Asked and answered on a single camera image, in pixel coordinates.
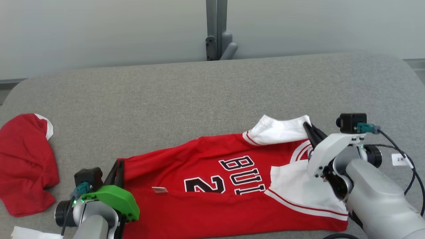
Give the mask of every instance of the white wall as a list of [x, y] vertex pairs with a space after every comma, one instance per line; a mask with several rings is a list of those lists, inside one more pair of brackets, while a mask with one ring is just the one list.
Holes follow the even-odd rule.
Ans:
[[365, 50], [425, 58], [425, 0], [228, 0], [236, 59]]
[[0, 0], [0, 80], [206, 59], [205, 0]]

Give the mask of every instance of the red stripe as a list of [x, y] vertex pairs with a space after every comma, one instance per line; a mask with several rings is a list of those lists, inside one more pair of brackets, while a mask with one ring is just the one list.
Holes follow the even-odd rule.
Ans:
[[254, 140], [252, 140], [252, 139], [249, 137], [248, 133], [249, 133], [249, 131], [247, 131], [247, 132], [246, 132], [247, 138], [248, 138], [249, 140], [251, 140], [251, 141], [252, 141], [255, 145], [260, 146], [261, 144], [259, 144], [259, 143], [255, 142]]
[[302, 154], [301, 154], [301, 152], [304, 150], [304, 149], [306, 149], [306, 148], [308, 148], [308, 147], [310, 147], [311, 146], [311, 144], [309, 144], [309, 145], [307, 145], [306, 147], [304, 147], [303, 149], [301, 149], [301, 151], [299, 152], [299, 154], [297, 155], [297, 158], [296, 158], [296, 160], [295, 161], [298, 161], [298, 157], [299, 156], [302, 156]]
[[283, 201], [295, 206], [295, 207], [299, 207], [299, 208], [305, 208], [305, 209], [309, 209], [309, 210], [315, 210], [315, 211], [322, 211], [322, 212], [329, 212], [329, 213], [333, 213], [333, 214], [337, 214], [337, 215], [341, 215], [341, 216], [348, 216], [348, 214], [343, 214], [343, 213], [337, 213], [334, 211], [330, 211], [330, 210], [325, 210], [325, 209], [317, 209], [317, 208], [309, 208], [309, 207], [304, 207], [304, 206], [300, 206], [300, 205], [296, 205], [293, 204], [291, 202], [286, 201], [283, 197], [279, 196], [277, 193], [275, 193], [273, 190], [271, 190], [270, 188], [268, 189], [270, 192], [272, 192], [274, 195], [278, 196], [280, 199], [282, 199]]

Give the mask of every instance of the white trim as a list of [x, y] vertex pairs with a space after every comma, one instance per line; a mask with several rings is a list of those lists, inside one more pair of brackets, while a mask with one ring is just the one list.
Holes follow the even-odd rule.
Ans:
[[313, 215], [313, 216], [331, 217], [331, 218], [335, 218], [335, 219], [342, 220], [342, 221], [347, 221], [347, 219], [348, 219], [348, 215], [343, 216], [343, 215], [334, 214], [334, 213], [331, 213], [331, 212], [328, 212], [328, 211], [319, 211], [319, 210], [297, 207], [295, 205], [292, 205], [292, 204], [285, 202], [284, 200], [282, 200], [280, 197], [278, 197], [276, 194], [272, 193], [268, 189], [264, 193], [266, 195], [274, 198], [276, 201], [280, 202], [281, 204], [285, 205], [286, 207], [288, 207], [288, 208], [290, 208], [294, 211], [300, 212], [300, 213]]
[[248, 138], [248, 131], [245, 131], [242, 133], [242, 138], [252, 145], [259, 146], [257, 143], [253, 142], [252, 140]]
[[300, 157], [300, 155], [302, 155], [305, 151], [303, 151], [303, 152], [301, 152], [304, 148], [305, 148], [305, 150], [307, 150], [308, 149], [308, 145], [311, 145], [311, 143], [310, 143], [310, 140], [307, 140], [307, 141], [305, 141], [305, 142], [303, 142], [302, 144], [300, 144], [295, 150], [294, 150], [294, 152], [292, 153], [292, 156], [291, 156], [291, 160], [289, 161], [289, 163], [292, 163], [292, 162], [295, 162], [295, 161], [298, 161], [299, 160], [299, 158], [298, 157]]
[[47, 121], [47, 132], [46, 132], [46, 139], [49, 140], [50, 137], [53, 135], [53, 124], [48, 120], [46, 117], [43, 117], [39, 114], [35, 114], [40, 120]]
[[305, 153], [308, 149], [309, 149], [309, 148], [308, 148], [308, 147], [306, 147], [305, 149], [303, 149], [303, 150], [301, 151], [301, 153], [298, 155], [297, 161], [302, 160], [302, 159], [301, 159], [301, 157], [304, 155], [304, 153]]

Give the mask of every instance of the metal post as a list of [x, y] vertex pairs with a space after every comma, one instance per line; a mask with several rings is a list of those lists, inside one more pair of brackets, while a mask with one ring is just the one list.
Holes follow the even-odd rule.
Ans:
[[227, 0], [217, 0], [217, 58], [220, 59], [226, 46], [222, 44], [221, 36], [227, 26]]
[[232, 33], [227, 32], [227, 0], [206, 0], [207, 33], [205, 47], [207, 60], [231, 60], [238, 45]]
[[207, 4], [207, 34], [205, 47], [207, 60], [218, 60], [217, 57], [217, 0], [206, 0]]

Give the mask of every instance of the silver robot arm segment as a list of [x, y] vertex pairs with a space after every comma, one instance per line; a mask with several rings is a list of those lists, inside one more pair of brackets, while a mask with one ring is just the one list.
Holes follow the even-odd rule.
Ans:
[[101, 215], [91, 215], [78, 227], [73, 239], [105, 239], [108, 236], [108, 222]]
[[352, 160], [346, 172], [354, 183], [346, 206], [360, 219], [368, 239], [425, 238], [425, 220], [399, 185], [364, 160]]
[[425, 238], [425, 220], [410, 205], [403, 189], [368, 162], [364, 134], [331, 134], [309, 159], [313, 180], [332, 186], [368, 239]]

